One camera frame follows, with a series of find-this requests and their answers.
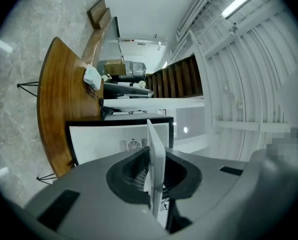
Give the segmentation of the brown wooden table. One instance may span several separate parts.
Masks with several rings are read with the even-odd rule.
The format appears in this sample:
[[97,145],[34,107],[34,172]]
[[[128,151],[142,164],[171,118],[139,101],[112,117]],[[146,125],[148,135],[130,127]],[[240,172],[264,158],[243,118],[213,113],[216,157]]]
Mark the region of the brown wooden table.
[[65,175],[73,168],[65,123],[100,115],[98,98],[91,96],[83,81],[86,64],[59,37],[47,50],[38,81],[19,83],[18,88],[37,87],[37,122],[47,160],[53,170],[49,178]]

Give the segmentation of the plastic-wrapped water jugs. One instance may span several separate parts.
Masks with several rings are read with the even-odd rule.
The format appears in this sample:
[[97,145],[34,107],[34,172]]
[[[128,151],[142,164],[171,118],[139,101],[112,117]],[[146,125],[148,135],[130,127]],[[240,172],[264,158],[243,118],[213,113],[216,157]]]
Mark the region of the plastic-wrapped water jugs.
[[142,81],[146,77],[146,65],[142,62],[125,61],[126,75],[128,82]]

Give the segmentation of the brown wooden staircase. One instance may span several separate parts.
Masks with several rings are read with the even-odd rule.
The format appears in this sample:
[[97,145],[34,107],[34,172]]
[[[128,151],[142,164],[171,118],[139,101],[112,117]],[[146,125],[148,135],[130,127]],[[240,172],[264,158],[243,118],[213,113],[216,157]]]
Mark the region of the brown wooden staircase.
[[203,95],[201,77],[194,55],[146,75],[146,88],[154,98],[191,98]]

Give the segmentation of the white tissue pack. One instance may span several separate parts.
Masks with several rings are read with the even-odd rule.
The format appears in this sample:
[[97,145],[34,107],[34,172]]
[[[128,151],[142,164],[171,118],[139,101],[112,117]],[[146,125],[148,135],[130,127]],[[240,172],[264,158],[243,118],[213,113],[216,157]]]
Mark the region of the white tissue pack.
[[101,88],[102,77],[95,67],[88,64],[83,76],[83,81],[90,85],[94,90],[98,91]]

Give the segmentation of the wooden step block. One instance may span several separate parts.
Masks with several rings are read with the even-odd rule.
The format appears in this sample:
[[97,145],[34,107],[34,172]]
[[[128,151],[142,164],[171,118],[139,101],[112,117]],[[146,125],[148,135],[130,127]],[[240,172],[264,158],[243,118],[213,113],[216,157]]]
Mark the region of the wooden step block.
[[99,28],[98,23],[101,20],[105,10],[106,10],[105,0],[99,0],[87,11],[87,16],[94,29]]
[[111,20],[110,8],[106,8],[99,20],[96,22],[97,29],[104,29]]

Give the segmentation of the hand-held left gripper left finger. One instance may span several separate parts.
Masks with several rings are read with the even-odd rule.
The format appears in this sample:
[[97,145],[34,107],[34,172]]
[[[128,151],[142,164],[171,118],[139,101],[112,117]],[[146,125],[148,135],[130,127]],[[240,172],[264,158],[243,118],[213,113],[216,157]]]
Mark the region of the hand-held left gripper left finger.
[[66,192],[78,197],[56,233],[74,240],[160,240],[168,236],[146,204],[131,204],[109,188],[106,174],[138,151],[124,151],[81,164],[37,193],[25,210],[38,220]]

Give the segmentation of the black cabinet with yellow label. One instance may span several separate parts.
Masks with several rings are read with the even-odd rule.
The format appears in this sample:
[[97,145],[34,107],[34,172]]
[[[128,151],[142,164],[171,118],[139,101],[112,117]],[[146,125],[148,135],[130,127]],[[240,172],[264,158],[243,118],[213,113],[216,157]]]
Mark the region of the black cabinet with yellow label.
[[172,148],[174,118],[171,116],[143,113],[67,121],[65,132],[73,165],[148,146],[147,120],[151,121],[162,144]]

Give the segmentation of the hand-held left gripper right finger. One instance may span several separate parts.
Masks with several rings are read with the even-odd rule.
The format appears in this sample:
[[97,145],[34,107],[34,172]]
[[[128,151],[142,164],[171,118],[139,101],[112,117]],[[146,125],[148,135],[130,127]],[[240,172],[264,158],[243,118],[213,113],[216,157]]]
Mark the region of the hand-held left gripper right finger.
[[174,149],[167,155],[178,165],[167,167],[172,172],[168,181],[168,197],[175,203],[180,217],[190,225],[169,233],[163,240],[236,240],[241,212],[238,191],[235,190],[239,175],[223,172],[223,167],[245,169],[246,163],[209,158]]

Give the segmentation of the closed cardboard box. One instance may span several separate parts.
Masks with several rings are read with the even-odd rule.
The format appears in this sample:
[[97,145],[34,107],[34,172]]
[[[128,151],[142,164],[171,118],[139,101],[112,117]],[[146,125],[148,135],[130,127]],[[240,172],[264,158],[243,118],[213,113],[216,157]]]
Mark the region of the closed cardboard box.
[[104,64],[104,67],[106,72],[112,76],[126,75],[126,65],[122,59],[107,60]]

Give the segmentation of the long wooden platform edge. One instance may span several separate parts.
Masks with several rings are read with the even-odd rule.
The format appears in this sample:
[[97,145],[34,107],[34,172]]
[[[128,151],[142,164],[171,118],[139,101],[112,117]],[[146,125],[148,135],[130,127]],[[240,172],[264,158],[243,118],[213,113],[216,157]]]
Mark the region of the long wooden platform edge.
[[104,28],[96,29],[92,32],[82,54],[82,60],[86,64],[92,65],[93,67],[97,66],[101,50],[104,46],[105,37],[112,21],[113,18],[111,18],[108,23],[104,25]]

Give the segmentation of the person in dark shirt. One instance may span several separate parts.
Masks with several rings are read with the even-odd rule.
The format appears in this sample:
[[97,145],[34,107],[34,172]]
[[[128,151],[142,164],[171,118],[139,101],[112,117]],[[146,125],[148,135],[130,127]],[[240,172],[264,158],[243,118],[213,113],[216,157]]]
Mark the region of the person in dark shirt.
[[267,151],[285,161],[298,161],[298,128],[279,133],[267,145]]

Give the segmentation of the white wire grid rack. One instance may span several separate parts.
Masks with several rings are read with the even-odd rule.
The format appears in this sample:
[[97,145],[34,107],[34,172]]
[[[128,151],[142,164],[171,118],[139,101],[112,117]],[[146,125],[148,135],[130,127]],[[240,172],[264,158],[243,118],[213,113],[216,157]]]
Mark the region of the white wire grid rack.
[[163,182],[166,164],[165,147],[160,140],[153,124],[147,120],[149,171],[145,178],[144,192],[149,195],[149,209],[158,220],[162,204]]

